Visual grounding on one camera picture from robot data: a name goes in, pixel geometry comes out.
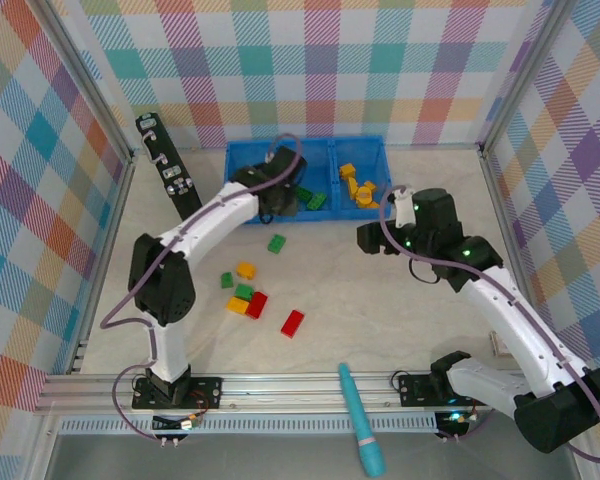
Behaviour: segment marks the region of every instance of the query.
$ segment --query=yellow lego brick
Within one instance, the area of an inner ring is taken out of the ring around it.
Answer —
[[[244,315],[249,307],[249,302],[238,297],[231,297],[227,303],[227,310]]]
[[[369,190],[371,190],[371,193],[376,193],[376,190],[378,190],[378,187],[376,187],[376,184],[373,182],[370,182],[369,180],[364,182],[364,186],[367,187]]]
[[[236,268],[236,273],[239,277],[253,280],[253,277],[256,276],[256,267],[247,262],[240,262]]]
[[[358,192],[358,182],[353,177],[347,177],[347,187],[349,187],[349,198],[354,200]]]
[[[340,167],[340,177],[343,180],[346,180],[347,178],[353,178],[353,177],[355,177],[355,175],[356,175],[356,169],[350,163],[347,163],[346,165],[343,165]]]
[[[360,208],[365,208],[373,202],[373,197],[371,196],[371,190],[368,187],[360,187],[356,192],[356,205]]]

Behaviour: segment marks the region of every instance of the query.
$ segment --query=green lego brick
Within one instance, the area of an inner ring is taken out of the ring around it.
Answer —
[[[236,288],[236,293],[234,293],[233,296],[250,302],[251,297],[253,297],[253,288],[251,288],[249,285],[239,283],[238,287]]]
[[[282,250],[282,247],[284,247],[284,242],[286,241],[286,237],[283,237],[282,235],[274,235],[271,241],[269,242],[267,250],[276,254],[280,253],[280,250]]]
[[[326,201],[327,195],[325,193],[316,193],[307,204],[307,210],[318,210]]]
[[[311,201],[311,197],[313,197],[313,193],[303,187],[296,187],[296,197],[304,203],[309,203]]]
[[[231,272],[226,272],[220,275],[220,284],[222,285],[222,288],[233,287],[233,275],[231,275]]]

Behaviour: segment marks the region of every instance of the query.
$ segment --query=red lego brick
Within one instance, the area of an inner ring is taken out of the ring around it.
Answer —
[[[282,326],[280,332],[282,332],[283,335],[286,335],[289,338],[293,338],[293,336],[296,334],[296,330],[298,330],[298,327],[302,323],[303,319],[304,313],[301,313],[297,310],[292,311],[289,315],[289,318],[287,318],[287,321],[284,322],[284,325]]]
[[[260,318],[260,314],[262,313],[264,304],[267,303],[268,299],[269,297],[267,297],[264,293],[255,292],[251,297],[251,302],[249,303],[249,307],[245,312],[246,315],[253,318],[254,320]]]

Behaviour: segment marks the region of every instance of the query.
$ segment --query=cyan cylindrical object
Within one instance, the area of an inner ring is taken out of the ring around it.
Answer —
[[[376,442],[371,431],[371,425],[369,425],[369,419],[362,406],[356,382],[351,378],[351,372],[346,363],[340,364],[338,372],[340,373],[342,395],[347,403],[351,423],[353,423],[353,428],[358,438],[360,461],[369,477],[380,477],[387,472],[387,466],[384,463],[384,456],[382,455],[380,445]]]

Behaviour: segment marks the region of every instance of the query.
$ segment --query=blue plastic bin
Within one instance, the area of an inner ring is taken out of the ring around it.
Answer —
[[[227,182],[233,173],[247,165],[262,163],[271,144],[270,140],[234,141],[227,144],[224,180]],[[283,140],[285,145],[295,150],[293,140]],[[338,169],[347,163],[356,168],[356,178],[360,184],[367,180],[378,186],[374,200],[380,203],[385,189],[391,185],[389,166],[380,136],[304,138],[302,156],[307,160],[307,170],[300,185],[312,193],[325,193],[327,200],[319,210],[307,210],[303,202],[298,202],[295,217],[276,217],[275,222],[319,222],[323,220],[364,220],[377,219],[378,209],[361,209],[349,199],[347,186],[340,180]],[[248,223],[260,223],[259,219]]]

